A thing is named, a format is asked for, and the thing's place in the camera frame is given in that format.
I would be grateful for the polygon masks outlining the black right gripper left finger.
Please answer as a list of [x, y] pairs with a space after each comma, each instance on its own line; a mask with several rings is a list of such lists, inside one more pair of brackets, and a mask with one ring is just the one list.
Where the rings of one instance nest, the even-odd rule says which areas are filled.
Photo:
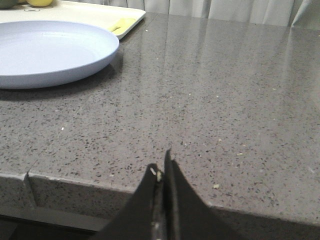
[[152, 163], [123, 209], [91, 240], [165, 240], [162, 172]]

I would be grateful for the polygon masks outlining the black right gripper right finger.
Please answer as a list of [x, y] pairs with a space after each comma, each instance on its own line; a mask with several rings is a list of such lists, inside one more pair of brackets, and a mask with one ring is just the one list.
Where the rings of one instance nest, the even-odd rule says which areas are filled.
[[168, 149], [164, 158], [164, 205], [169, 240], [244, 240], [216, 216], [186, 180]]

